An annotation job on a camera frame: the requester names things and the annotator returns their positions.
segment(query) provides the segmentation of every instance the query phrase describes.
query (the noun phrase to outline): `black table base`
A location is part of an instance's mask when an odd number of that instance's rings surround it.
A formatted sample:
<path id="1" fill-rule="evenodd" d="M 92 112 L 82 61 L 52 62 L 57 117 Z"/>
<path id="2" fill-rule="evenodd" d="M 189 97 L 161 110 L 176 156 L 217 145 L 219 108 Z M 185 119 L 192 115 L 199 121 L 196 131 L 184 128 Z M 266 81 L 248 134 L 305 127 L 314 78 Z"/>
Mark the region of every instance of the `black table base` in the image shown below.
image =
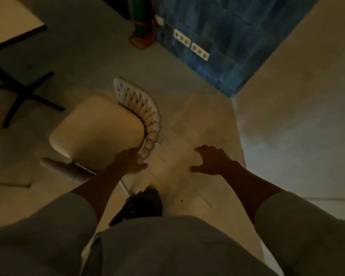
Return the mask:
<path id="1" fill-rule="evenodd" d="M 16 81 L 9 74 L 7 74 L 3 69 L 0 68 L 0 80 L 3 82 L 3 83 L 0 83 L 0 89 L 10 90 L 18 94 L 7 116 L 5 117 L 5 120 L 2 124 L 3 128 L 9 127 L 10 120 L 13 118 L 14 114 L 17 112 L 17 110 L 23 104 L 23 102 L 27 99 L 35 100 L 39 103 L 42 103 L 46 106 L 50 106 L 59 111 L 65 110 L 64 107 L 61 107 L 61 106 L 58 106 L 57 104 L 49 102 L 48 100 L 45 100 L 44 98 L 37 96 L 33 93 L 34 90 L 36 90 L 36 88 L 38 88 L 47 79 L 49 79 L 52 76 L 54 76 L 54 73 L 49 72 L 26 87 L 20 84 L 18 81 Z"/>

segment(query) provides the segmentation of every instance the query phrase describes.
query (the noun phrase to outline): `hand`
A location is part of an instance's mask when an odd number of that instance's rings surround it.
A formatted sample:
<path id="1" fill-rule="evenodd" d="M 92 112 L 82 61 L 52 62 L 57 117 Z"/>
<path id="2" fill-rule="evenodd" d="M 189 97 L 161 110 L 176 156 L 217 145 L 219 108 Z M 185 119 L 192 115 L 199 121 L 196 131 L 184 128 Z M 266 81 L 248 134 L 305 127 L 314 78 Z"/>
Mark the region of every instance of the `hand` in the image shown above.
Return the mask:
<path id="1" fill-rule="evenodd" d="M 123 175 L 128 173 L 138 173 L 148 167 L 148 164 L 138 163 L 139 147 L 123 150 L 114 156 L 114 160 L 109 167 L 117 167 Z"/>
<path id="2" fill-rule="evenodd" d="M 194 149 L 200 153 L 203 164 L 200 166 L 189 167 L 190 172 L 201 172 L 209 175 L 222 175 L 224 169 L 233 163 L 228 155 L 222 150 L 217 149 L 214 146 L 208 147 L 208 145 L 203 145 Z"/>

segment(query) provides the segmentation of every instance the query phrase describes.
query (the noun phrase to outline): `sleeve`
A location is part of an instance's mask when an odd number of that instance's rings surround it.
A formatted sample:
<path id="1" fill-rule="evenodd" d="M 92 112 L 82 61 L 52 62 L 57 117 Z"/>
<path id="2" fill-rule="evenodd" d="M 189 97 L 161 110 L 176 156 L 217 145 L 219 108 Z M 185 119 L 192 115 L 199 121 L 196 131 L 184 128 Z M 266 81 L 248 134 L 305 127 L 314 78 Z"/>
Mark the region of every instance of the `sleeve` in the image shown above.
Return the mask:
<path id="1" fill-rule="evenodd" d="M 28 218 L 0 227 L 0 247 L 21 250 L 64 275 L 76 275 L 94 235 L 96 215 L 81 196 L 60 196 Z"/>
<path id="2" fill-rule="evenodd" d="M 290 192 L 268 198 L 254 226 L 285 275 L 345 275 L 345 221 Z"/>

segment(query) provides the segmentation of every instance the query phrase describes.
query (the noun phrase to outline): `chair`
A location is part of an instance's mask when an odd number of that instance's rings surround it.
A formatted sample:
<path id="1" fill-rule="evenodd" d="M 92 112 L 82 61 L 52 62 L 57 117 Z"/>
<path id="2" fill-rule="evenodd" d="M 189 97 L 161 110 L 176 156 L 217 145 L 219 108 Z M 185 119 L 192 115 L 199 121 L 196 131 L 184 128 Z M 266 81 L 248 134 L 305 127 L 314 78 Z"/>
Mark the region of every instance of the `chair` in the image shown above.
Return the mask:
<path id="1" fill-rule="evenodd" d="M 159 141 L 161 116 L 154 99 L 133 83 L 114 79 L 117 102 L 110 91 L 82 102 L 51 133 L 51 146 L 71 160 L 43 158 L 41 164 L 82 184 L 105 169 L 123 149 L 141 147 L 139 162 L 147 159 Z M 120 182 L 129 195 L 124 183 Z"/>

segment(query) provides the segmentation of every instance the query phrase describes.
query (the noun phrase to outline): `chair backrest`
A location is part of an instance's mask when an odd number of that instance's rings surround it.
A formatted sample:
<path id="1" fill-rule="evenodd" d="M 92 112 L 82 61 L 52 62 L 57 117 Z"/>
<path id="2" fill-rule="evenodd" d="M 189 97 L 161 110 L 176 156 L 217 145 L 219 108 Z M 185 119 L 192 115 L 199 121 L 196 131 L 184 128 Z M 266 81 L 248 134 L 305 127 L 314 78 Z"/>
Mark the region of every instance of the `chair backrest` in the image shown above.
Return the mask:
<path id="1" fill-rule="evenodd" d="M 140 156 L 147 159 L 160 137 L 160 110 L 147 92 L 124 78 L 115 78 L 114 88 L 119 104 L 139 116 L 145 125 L 146 137 Z"/>

